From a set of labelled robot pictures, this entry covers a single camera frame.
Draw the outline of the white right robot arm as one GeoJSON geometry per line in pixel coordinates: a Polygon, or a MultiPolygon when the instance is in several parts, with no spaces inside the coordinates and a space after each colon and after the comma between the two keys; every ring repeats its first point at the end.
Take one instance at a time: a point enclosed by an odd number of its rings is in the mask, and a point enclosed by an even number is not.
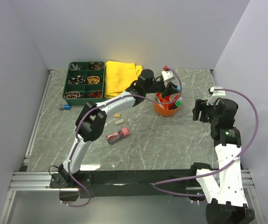
{"type": "Polygon", "coordinates": [[[218,98],[212,104],[197,99],[193,120],[208,122],[219,164],[217,181],[208,164],[194,163],[189,174],[190,183],[201,186],[207,200],[206,221],[209,224],[249,224],[255,219],[249,208],[241,177],[241,134],[234,127],[238,104],[230,99],[218,98]]]}

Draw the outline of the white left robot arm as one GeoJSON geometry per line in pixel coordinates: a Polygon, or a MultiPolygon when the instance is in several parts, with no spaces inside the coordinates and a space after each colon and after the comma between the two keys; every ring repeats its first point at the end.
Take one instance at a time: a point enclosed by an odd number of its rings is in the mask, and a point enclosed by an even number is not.
{"type": "Polygon", "coordinates": [[[124,109],[139,105],[146,100],[149,93],[161,93],[163,97],[172,94],[181,94],[181,84],[174,84],[180,80],[178,74],[169,67],[164,67],[161,76],[154,77],[150,69],[143,69],[137,80],[133,81],[120,95],[109,100],[94,103],[87,102],[76,120],[76,133],[71,150],[58,168],[63,185],[71,188],[77,184],[77,173],[80,171],[81,162],[92,142],[96,141],[103,133],[106,119],[124,109]]]}

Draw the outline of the black green highlighter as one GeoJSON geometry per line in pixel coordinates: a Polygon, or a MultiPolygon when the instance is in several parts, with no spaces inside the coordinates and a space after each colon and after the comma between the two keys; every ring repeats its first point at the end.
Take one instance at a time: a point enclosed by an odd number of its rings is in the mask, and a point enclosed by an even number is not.
{"type": "Polygon", "coordinates": [[[181,100],[178,100],[176,101],[171,107],[170,107],[170,110],[175,110],[177,109],[179,106],[182,105],[182,101],[181,100]]]}

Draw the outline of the beige eraser block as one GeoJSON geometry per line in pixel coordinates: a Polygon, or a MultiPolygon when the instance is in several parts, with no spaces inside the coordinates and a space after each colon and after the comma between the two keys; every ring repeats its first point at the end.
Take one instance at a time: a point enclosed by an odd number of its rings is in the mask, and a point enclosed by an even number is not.
{"type": "Polygon", "coordinates": [[[122,123],[124,123],[124,122],[125,122],[124,119],[120,119],[120,120],[115,121],[115,124],[116,124],[116,125],[119,125],[119,124],[122,124],[122,123]]]}

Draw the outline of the clear tube blue cap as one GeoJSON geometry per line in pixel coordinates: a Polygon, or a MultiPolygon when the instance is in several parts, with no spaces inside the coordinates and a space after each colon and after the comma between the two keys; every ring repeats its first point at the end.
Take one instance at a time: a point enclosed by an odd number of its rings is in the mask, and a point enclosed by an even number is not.
{"type": "Polygon", "coordinates": [[[181,87],[180,86],[177,86],[177,92],[176,93],[173,93],[169,96],[169,101],[174,101],[174,100],[177,100],[178,97],[179,97],[179,91],[181,90],[181,87]]]}

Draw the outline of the orange round divided container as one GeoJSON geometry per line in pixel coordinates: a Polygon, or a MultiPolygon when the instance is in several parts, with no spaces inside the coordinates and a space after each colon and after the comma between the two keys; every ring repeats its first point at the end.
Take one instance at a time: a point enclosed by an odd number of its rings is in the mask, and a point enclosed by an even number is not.
{"type": "Polygon", "coordinates": [[[160,93],[156,93],[154,95],[154,98],[158,98],[160,102],[156,102],[154,103],[154,109],[155,111],[157,112],[157,114],[161,115],[161,116],[164,116],[164,117],[170,117],[170,116],[173,116],[177,110],[170,110],[170,107],[176,102],[179,100],[179,97],[177,100],[174,100],[174,101],[169,101],[169,96],[166,96],[166,97],[162,97],[160,93]]]}

